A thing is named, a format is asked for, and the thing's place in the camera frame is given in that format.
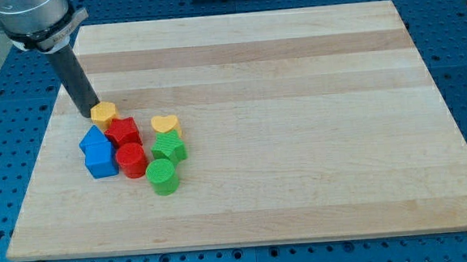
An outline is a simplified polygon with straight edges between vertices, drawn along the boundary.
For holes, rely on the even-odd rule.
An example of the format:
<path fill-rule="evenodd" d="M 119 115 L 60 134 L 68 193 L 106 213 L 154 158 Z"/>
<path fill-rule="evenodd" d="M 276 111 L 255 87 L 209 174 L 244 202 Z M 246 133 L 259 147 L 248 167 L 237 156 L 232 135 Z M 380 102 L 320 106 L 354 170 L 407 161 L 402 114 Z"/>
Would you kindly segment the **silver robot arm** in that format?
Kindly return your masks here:
<path fill-rule="evenodd" d="M 87 17 L 85 8 L 76 9 L 69 0 L 0 0 L 3 31 L 22 51 L 55 54 Z"/>

